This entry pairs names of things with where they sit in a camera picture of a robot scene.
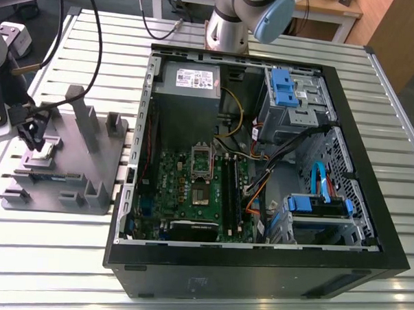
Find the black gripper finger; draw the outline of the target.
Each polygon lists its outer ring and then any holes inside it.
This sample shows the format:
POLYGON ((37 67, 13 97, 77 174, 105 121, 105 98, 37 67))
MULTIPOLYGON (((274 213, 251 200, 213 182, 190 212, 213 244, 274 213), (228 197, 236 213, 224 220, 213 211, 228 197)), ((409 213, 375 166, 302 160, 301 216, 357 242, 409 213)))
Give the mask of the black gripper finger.
POLYGON ((30 151, 34 151, 38 147, 38 143, 35 141, 36 126, 34 122, 23 123, 18 126, 19 138, 26 144, 30 151))
POLYGON ((45 144, 45 132, 49 121, 51 121, 52 111, 38 112, 32 122, 32 148, 31 150, 42 150, 45 144))

